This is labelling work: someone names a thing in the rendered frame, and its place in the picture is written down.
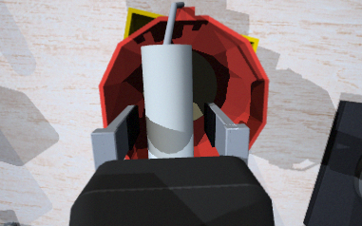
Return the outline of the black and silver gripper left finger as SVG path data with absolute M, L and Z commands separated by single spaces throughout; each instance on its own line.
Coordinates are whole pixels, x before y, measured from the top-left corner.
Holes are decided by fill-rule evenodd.
M 107 128 L 96 128 L 90 134 L 95 171 L 106 161 L 124 160 L 139 134 L 137 105 L 128 105 Z

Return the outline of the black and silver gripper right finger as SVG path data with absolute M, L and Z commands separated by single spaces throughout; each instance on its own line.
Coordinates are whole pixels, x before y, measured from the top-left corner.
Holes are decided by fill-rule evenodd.
M 248 166 L 250 128 L 235 124 L 214 103 L 204 104 L 204 131 L 220 156 L 238 157 Z

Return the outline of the yellow flat block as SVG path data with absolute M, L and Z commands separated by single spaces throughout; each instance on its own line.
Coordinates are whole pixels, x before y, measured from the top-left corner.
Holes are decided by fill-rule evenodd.
M 128 8 L 128 14 L 127 14 L 125 31 L 124 31 L 124 38 L 126 38 L 127 36 L 129 36 L 130 34 L 135 32 L 139 28 L 143 27 L 147 23 L 150 23 L 151 21 L 153 21 L 154 19 L 156 19 L 159 16 L 164 16 L 164 15 L 160 15 L 157 13 L 152 13 L 152 12 L 148 12 L 148 11 L 144 11 L 144 10 L 140 10 L 140 9 Z M 249 39 L 253 49 L 255 51 L 257 51 L 257 45 L 258 45 L 259 39 L 245 36 L 245 35 L 242 35 L 242 36 Z

